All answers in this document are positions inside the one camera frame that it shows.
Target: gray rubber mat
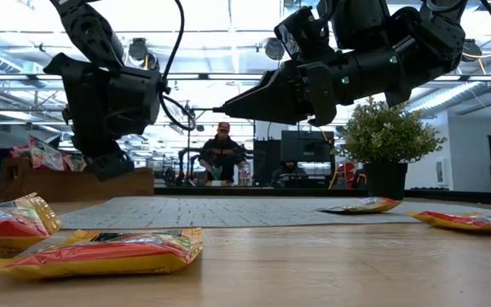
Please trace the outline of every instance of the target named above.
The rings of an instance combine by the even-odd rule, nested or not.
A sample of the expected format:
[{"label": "gray rubber mat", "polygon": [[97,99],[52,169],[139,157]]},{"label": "gray rubber mat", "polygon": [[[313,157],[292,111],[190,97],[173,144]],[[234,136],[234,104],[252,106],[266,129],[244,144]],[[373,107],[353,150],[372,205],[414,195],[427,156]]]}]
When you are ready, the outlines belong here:
[{"label": "gray rubber mat", "polygon": [[262,227],[336,223],[418,223],[410,211],[446,213],[491,210],[437,203],[403,202],[386,213],[336,215],[317,209],[345,206],[354,199],[123,197],[61,216],[65,229],[167,229],[183,227]]}]

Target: wooden table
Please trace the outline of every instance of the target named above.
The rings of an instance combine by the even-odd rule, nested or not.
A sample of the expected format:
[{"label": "wooden table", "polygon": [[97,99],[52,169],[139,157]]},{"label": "wooden table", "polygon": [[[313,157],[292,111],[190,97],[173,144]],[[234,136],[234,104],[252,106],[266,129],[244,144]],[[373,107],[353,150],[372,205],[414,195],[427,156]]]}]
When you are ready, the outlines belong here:
[{"label": "wooden table", "polygon": [[[52,206],[62,213],[86,204]],[[0,307],[491,306],[491,236],[423,224],[204,234],[200,258],[174,275],[50,282],[0,277]]]}]

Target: man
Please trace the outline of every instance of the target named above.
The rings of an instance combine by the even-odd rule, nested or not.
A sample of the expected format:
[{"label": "man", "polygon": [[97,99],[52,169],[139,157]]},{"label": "man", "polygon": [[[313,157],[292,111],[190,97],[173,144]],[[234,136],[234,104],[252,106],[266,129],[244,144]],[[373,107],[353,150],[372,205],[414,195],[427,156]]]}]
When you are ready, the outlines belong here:
[{"label": "man", "polygon": [[202,148],[199,162],[208,171],[208,182],[221,180],[232,183],[234,182],[234,165],[237,165],[239,169],[243,169],[246,165],[243,148],[230,139],[229,132],[229,123],[219,123],[215,138],[206,142]]},{"label": "man", "polygon": [[304,168],[298,167],[296,161],[284,161],[281,163],[281,167],[272,174],[272,185],[278,185],[281,175],[285,174],[306,175],[306,171]]}]

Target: black plant pot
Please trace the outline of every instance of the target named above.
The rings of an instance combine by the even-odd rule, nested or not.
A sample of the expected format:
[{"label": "black plant pot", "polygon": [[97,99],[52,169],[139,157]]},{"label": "black plant pot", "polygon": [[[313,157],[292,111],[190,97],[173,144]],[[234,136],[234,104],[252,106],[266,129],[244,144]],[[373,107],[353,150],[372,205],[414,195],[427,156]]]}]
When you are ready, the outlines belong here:
[{"label": "black plant pot", "polygon": [[405,197],[407,171],[406,163],[365,164],[369,196],[402,200]]}]

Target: red cap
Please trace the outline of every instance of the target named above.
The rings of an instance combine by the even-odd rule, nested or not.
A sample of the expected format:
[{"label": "red cap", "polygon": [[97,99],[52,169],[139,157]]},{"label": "red cap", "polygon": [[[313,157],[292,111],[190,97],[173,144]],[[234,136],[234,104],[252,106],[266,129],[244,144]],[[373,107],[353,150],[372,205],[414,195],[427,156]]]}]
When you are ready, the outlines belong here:
[{"label": "red cap", "polygon": [[217,127],[218,130],[225,130],[225,131],[230,131],[230,124],[226,122],[221,122],[219,123],[219,126]]}]

